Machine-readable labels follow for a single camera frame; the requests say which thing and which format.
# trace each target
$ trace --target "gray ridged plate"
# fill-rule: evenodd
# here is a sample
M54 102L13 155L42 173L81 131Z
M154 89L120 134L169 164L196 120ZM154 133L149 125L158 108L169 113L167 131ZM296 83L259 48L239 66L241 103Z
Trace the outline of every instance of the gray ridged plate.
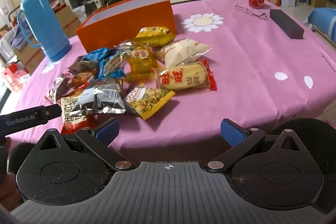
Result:
M115 173L86 201L66 206L27 201L12 214L22 224L316 224L324 217L312 206L291 211L254 206L223 175L205 172L196 162L142 162Z

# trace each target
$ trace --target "black rectangular box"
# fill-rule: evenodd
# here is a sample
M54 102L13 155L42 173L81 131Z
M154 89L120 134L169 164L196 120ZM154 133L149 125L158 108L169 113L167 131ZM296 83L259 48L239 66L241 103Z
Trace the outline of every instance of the black rectangular box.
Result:
M302 39L305 32L292 18L290 18L282 10L271 9L269 17L278 24L278 26L291 39Z

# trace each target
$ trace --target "blue thermos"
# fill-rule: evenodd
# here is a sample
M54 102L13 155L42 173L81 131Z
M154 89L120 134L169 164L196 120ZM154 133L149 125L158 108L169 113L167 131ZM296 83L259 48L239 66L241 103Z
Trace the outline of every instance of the blue thermos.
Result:
M38 44L33 44L20 20L24 13L27 23ZM48 0L21 0L21 10L17 15L17 23L32 47L41 48L52 62L65 56L70 50L70 42L64 33Z

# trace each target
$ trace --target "purple cloth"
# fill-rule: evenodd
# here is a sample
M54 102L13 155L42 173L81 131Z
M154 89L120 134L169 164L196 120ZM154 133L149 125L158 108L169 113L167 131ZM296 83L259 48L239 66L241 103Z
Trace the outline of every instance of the purple cloth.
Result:
M270 130L293 116L317 117L335 100L336 53L331 48L300 22L303 39L290 39L271 19L263 21L237 11L237 3L248 6L248 0L200 0L172 6L176 39L188 37L212 46L206 57L218 91L178 91L146 121L130 114L116 116L120 133L111 148L132 161L204 162L227 149L220 135L224 118L244 128ZM268 3L267 15L270 8L276 7ZM85 54L78 37L71 43L71 51L53 70L42 74L47 60L41 63L16 110L48 104L44 95L55 77ZM36 142L46 129L61 127L58 118L12 138Z

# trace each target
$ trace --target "triangular cutout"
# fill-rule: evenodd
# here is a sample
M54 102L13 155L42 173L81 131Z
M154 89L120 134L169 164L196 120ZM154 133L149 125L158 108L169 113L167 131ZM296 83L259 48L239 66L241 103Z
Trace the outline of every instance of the triangular cutout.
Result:
M282 149L300 151L292 136L287 136L281 146Z
M49 150L59 148L59 144L54 135L49 135L44 143L41 145L41 150Z

